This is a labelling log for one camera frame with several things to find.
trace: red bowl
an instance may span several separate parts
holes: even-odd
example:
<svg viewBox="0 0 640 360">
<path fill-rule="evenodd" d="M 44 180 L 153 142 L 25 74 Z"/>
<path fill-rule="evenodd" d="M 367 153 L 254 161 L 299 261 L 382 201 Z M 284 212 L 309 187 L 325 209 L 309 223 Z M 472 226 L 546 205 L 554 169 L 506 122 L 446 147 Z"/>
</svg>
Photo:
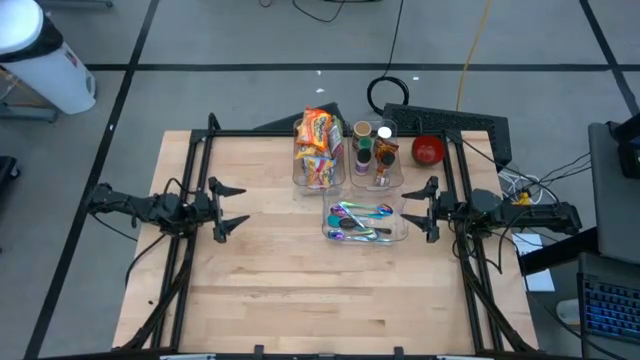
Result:
<svg viewBox="0 0 640 360">
<path fill-rule="evenodd" d="M 437 136 L 418 136 L 413 140 L 411 155 L 420 165 L 434 165 L 444 158 L 444 144 Z"/>
</svg>

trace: gray floor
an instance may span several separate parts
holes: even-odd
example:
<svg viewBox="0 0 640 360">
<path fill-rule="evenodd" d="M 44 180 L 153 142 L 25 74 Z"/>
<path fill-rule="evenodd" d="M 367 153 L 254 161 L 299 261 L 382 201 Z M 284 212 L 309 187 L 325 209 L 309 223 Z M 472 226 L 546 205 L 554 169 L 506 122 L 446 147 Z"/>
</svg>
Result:
<svg viewBox="0 0 640 360">
<path fill-rule="evenodd" d="M 51 7 L 51 19 L 85 63 L 129 61 L 149 0 L 116 0 L 115 8 Z M 299 0 L 319 16 L 336 4 Z M 640 25 L 632 0 L 591 0 L 620 63 L 640 63 Z M 288 0 L 263 9 L 257 0 L 161 0 L 141 63 L 383 63 L 388 59 L 399 2 L 348 4 L 331 24 L 298 13 Z M 462 63 L 484 3 L 406 0 L 394 61 Z M 578 1 L 496 0 L 474 63 L 606 64 Z M 22 163 L 23 176 L 0 212 L 0 358 L 24 354 L 98 144 L 123 78 L 95 72 L 98 104 L 61 116 L 53 125 L 0 123 L 0 154 Z M 348 121 L 374 119 L 365 89 L 379 71 L 137 72 L 134 75 L 101 181 L 145 194 L 161 136 L 202 128 L 210 111 L 225 128 L 253 128 L 336 101 Z M 453 109 L 459 72 L 398 71 L 411 104 Z M 626 73 L 640 93 L 640 73 Z M 399 102 L 381 85 L 377 102 Z M 629 111 L 611 72 L 470 72 L 462 109 L 506 116 L 513 163 L 542 175 L 587 150 L 587 125 L 622 121 Z M 585 227 L 595 224 L 588 172 L 552 186 L 578 206 Z M 105 217 L 135 235 L 128 220 Z M 134 244 L 87 219 L 41 355 L 105 351 L 111 346 Z M 576 296 L 575 264 L 553 271 L 557 291 L 539 299 L 554 306 Z M 532 305 L 541 348 L 579 354 L 579 342 Z"/>
</svg>

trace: wooden tabletop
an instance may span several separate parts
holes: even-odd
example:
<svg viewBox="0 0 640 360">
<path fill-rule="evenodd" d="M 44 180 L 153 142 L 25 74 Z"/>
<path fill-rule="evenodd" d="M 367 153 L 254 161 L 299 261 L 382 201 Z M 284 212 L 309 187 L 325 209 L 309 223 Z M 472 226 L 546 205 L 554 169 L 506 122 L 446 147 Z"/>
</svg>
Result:
<svg viewBox="0 0 640 360">
<path fill-rule="evenodd" d="M 162 192 L 169 178 L 181 178 L 189 135 L 165 133 L 151 193 Z M 491 156 L 485 132 L 463 136 Z M 399 139 L 402 190 L 421 189 L 431 175 L 446 189 L 442 165 L 414 163 L 408 151 L 412 141 Z M 247 189 L 221 200 L 225 218 L 251 218 L 226 244 L 213 240 L 210 224 L 199 230 L 180 351 L 250 353 L 263 344 L 268 353 L 390 354 L 394 346 L 403 346 L 408 354 L 472 354 L 460 264 L 451 253 L 454 236 L 446 223 L 440 223 L 441 238 L 434 244 L 427 244 L 413 225 L 407 239 L 393 246 L 329 242 L 321 233 L 322 198 L 301 196 L 292 186 L 292 147 L 291 138 L 214 139 L 209 176 Z M 462 193 L 451 150 L 456 188 Z M 500 194 L 494 164 L 469 147 L 465 154 L 473 188 Z M 428 201 L 409 200 L 405 212 L 424 214 L 427 206 Z M 157 228 L 145 225 L 136 252 L 157 237 Z M 484 240 L 490 259 L 497 259 L 497 240 Z M 133 270 L 114 346 L 128 341 L 157 304 L 168 245 L 168 240 L 161 243 Z M 489 266 L 496 304 L 525 341 L 537 347 L 515 251 L 504 245 L 504 273 Z M 490 348 L 479 301 L 478 307 Z M 163 345 L 169 342 L 173 316 L 171 308 Z"/>
</svg>

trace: black keyboard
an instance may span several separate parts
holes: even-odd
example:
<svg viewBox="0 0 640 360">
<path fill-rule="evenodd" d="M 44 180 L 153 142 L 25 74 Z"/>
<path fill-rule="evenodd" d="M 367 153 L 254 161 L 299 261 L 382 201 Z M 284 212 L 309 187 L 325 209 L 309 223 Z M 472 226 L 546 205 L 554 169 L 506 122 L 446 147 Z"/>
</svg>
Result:
<svg viewBox="0 0 640 360">
<path fill-rule="evenodd" d="M 484 130 L 489 134 L 493 158 L 502 166 L 511 162 L 511 138 L 507 118 L 463 113 L 418 106 L 387 104 L 383 117 L 398 125 L 398 132 L 415 132 L 421 124 L 423 131 Z"/>
<path fill-rule="evenodd" d="M 583 279 L 584 329 L 640 344 L 640 290 Z"/>
</svg>

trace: blue backlit keyboard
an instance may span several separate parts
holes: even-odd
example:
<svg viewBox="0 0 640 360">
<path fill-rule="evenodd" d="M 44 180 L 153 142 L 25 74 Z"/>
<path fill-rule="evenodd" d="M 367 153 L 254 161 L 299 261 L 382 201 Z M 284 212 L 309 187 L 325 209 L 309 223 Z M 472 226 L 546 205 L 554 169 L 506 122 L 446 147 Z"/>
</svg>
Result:
<svg viewBox="0 0 640 360">
<path fill-rule="evenodd" d="M 640 344 L 640 290 L 583 279 L 584 330 Z"/>
</svg>

